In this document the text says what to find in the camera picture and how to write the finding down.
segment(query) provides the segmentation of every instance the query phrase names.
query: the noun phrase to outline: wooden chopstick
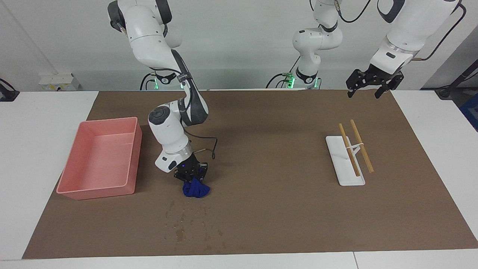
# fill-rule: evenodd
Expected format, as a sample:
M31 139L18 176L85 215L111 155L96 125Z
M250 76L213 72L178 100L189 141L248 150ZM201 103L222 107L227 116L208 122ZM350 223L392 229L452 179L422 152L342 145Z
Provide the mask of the wooden chopstick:
M345 147L347 148L348 157L350 158L350 162L352 163L352 167L354 168L355 176L359 177L360 173L359 173L357 164L355 163L355 159L352 154L352 149L350 149L350 143L348 142L347 137L345 136L344 126L341 123L339 123L338 127L340 129L340 133L342 134L342 139L344 140Z
M362 138L360 137L359 131L357 130L357 126L355 126L355 121L350 120L350 124L352 125L352 128L354 129L355 133L355 138L357 139L358 143L363 143ZM362 152L362 156L365 160L365 163L367 164L367 168L369 169L369 173L373 173L373 166L372 163L370 162L369 155L367 154L367 150L365 149L365 146L363 144L360 144L360 150Z

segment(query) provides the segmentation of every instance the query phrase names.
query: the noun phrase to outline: white stand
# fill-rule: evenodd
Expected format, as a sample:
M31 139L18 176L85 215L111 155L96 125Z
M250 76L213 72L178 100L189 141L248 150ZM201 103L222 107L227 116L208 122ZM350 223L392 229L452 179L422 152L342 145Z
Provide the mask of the white stand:
M365 179L363 178L362 170L360 169L359 162L357 161L356 154L360 150L360 144L350 146L353 155L353 161L357 164L358 172L360 176L357 177L354 172L350 158L348 157L347 148L345 147L344 140L341 136L327 136L327 146L330 151L330 157L332 163L334 163L335 173L337 174L338 183L341 186L363 186L365 185Z

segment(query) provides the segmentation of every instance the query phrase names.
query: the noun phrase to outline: green indicator light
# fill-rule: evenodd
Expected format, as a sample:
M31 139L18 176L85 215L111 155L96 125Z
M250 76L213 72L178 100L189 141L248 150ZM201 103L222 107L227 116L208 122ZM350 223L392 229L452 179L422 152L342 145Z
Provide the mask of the green indicator light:
M289 80L289 83L287 84L287 87L288 87L289 89L294 88L294 82L295 82L295 78L294 78L294 77L291 77L291 79Z

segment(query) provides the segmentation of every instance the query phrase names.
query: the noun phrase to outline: white wall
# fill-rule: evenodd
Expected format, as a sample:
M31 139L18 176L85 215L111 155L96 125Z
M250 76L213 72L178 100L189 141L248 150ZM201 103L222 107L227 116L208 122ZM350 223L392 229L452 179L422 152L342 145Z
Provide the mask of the white wall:
M446 62L425 84L425 88L438 88L451 84L478 59L478 27L461 43ZM460 84L460 87L478 87L478 76Z
M3 0L38 48L60 73L72 72L85 90L136 90L148 69L136 61L125 36L109 25L109 0ZM178 48L203 89L263 88L298 56L295 31L316 27L306 0L169 0L173 28L183 33ZM344 0L346 18L355 17L365 0ZM401 89L419 89L478 24L478 5L464 0L466 19L429 61L411 63ZM343 89L355 68L366 69L389 29L374 0L353 24L339 22L341 47L321 53L323 89ZM459 17L453 14L419 55L427 55ZM46 68L0 20L0 76L20 90L35 90Z

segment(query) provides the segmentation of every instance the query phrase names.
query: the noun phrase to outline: white table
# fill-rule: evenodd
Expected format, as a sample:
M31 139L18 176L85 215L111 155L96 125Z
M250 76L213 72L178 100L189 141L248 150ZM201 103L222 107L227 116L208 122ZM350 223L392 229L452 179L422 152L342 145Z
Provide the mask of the white table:
M0 268L478 268L478 249L19 260L97 94L23 92L0 103ZM393 95L478 237L478 133L434 92Z

